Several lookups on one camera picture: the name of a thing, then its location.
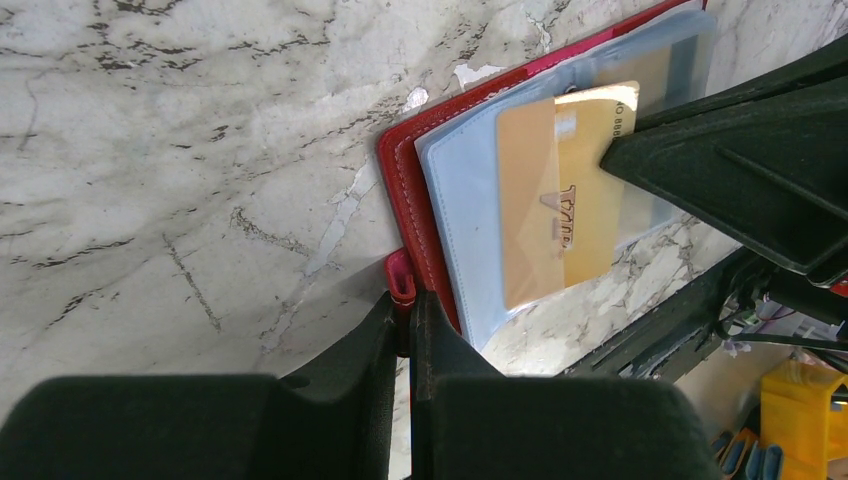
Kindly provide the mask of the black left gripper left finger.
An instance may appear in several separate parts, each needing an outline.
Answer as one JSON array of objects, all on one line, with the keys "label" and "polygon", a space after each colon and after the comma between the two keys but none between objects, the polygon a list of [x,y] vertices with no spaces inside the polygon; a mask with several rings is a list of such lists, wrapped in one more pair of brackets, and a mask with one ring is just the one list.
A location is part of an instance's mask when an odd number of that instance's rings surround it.
[{"label": "black left gripper left finger", "polygon": [[5,479],[383,479],[395,391],[393,303],[283,377],[44,381],[1,429]]}]

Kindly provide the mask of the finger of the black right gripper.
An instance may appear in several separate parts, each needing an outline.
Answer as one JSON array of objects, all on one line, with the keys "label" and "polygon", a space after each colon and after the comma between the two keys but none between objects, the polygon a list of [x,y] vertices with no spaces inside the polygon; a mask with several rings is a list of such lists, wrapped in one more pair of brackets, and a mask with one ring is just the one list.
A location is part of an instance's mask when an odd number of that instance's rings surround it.
[{"label": "finger of the black right gripper", "polygon": [[601,166],[834,287],[847,277],[846,39],[639,120]]}]

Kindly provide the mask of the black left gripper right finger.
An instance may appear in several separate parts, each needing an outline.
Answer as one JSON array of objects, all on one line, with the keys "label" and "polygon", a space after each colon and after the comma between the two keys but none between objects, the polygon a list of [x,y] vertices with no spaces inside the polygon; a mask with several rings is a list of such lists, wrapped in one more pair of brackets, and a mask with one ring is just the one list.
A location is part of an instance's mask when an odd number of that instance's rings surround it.
[{"label": "black left gripper right finger", "polygon": [[410,317],[415,479],[717,479],[691,404],[673,385],[500,373],[437,295]]}]

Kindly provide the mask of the red card holder wallet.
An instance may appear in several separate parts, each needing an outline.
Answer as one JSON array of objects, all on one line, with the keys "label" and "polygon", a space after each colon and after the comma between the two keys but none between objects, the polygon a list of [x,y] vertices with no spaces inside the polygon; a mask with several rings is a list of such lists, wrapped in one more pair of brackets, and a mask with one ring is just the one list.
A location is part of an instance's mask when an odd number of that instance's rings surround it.
[{"label": "red card holder wallet", "polygon": [[436,293],[451,325],[482,350],[514,312],[504,302],[497,192],[496,117],[570,89],[603,69],[669,53],[653,69],[665,110],[701,97],[715,18],[702,1],[664,1],[389,128],[377,144],[404,242],[384,263],[399,322],[422,291]]}]

